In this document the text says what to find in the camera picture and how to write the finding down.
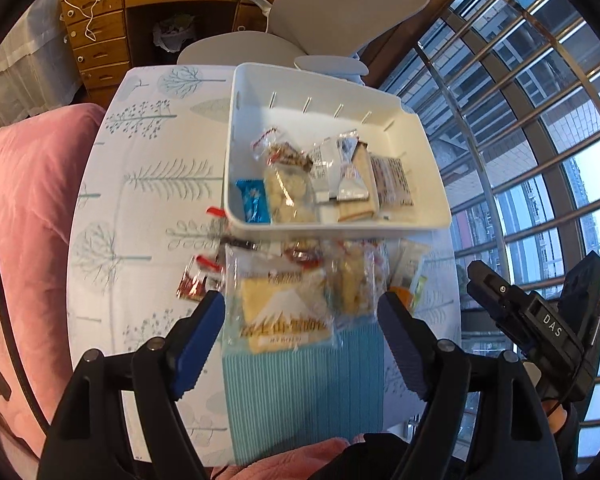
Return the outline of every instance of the trash bag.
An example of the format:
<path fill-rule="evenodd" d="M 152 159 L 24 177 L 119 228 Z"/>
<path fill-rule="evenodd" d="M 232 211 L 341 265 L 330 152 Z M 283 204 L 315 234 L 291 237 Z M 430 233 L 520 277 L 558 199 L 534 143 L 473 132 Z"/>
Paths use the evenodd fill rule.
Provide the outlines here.
<path fill-rule="evenodd" d="M 196 39 L 194 16 L 176 14 L 154 25 L 154 45 L 175 54 L 187 40 Z"/>

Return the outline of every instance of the white plastic tray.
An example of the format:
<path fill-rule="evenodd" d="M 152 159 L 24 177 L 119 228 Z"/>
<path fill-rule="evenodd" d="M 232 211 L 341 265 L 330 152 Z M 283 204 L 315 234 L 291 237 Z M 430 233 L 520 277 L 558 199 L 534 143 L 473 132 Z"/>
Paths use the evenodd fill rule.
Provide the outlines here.
<path fill-rule="evenodd" d="M 383 209 L 382 218 L 360 222 L 338 222 L 337 207 L 324 205 L 319 207 L 320 223 L 246 223 L 235 182 L 262 178 L 251 143 L 271 126 L 285 130 L 301 149 L 357 129 L 370 152 L 400 158 L 413 206 Z M 232 233 L 252 240 L 402 237 L 451 224 L 445 189 L 420 119 L 403 111 L 398 97 L 330 76 L 256 63 L 244 63 L 234 73 L 224 204 Z"/>

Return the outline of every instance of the white chair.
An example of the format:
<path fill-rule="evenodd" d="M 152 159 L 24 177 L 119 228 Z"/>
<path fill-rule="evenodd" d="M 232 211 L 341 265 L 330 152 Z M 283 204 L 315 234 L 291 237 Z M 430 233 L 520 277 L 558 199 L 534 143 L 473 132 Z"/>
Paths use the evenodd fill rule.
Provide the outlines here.
<path fill-rule="evenodd" d="M 259 62 L 360 81 L 368 69 L 351 58 L 380 34 L 422 10 L 429 0 L 251 0 L 267 31 L 220 34 L 185 48 L 178 64 L 237 66 Z"/>

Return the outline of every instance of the hand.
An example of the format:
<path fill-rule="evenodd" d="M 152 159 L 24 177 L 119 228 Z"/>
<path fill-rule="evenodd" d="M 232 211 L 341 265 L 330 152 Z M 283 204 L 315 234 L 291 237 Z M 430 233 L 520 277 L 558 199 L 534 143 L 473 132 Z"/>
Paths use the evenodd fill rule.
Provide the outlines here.
<path fill-rule="evenodd" d="M 558 403 L 555 399 L 543 400 L 542 408 L 545 413 L 548 413 L 549 410 L 552 409 Z M 558 433 L 564 426 L 564 423 L 567 421 L 567 410 L 565 410 L 562 406 L 558 406 L 555 411 L 549 415 L 549 429 L 552 434 Z"/>

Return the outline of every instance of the pink blanket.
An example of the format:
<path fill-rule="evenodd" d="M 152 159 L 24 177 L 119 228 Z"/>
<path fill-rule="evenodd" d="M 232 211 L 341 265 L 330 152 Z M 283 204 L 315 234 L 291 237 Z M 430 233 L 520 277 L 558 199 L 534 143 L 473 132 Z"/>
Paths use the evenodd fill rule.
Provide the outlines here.
<path fill-rule="evenodd" d="M 306 480 L 349 447 L 344 438 L 330 438 L 318 444 L 258 460 L 245 468 L 237 465 L 214 469 L 215 480 Z"/>
<path fill-rule="evenodd" d="M 51 420 L 72 373 L 66 326 L 69 235 L 104 110 L 81 104 L 0 128 L 0 273 L 14 336 Z M 39 454 L 44 437 L 16 382 L 0 330 L 0 371 L 14 393 L 0 412 Z"/>

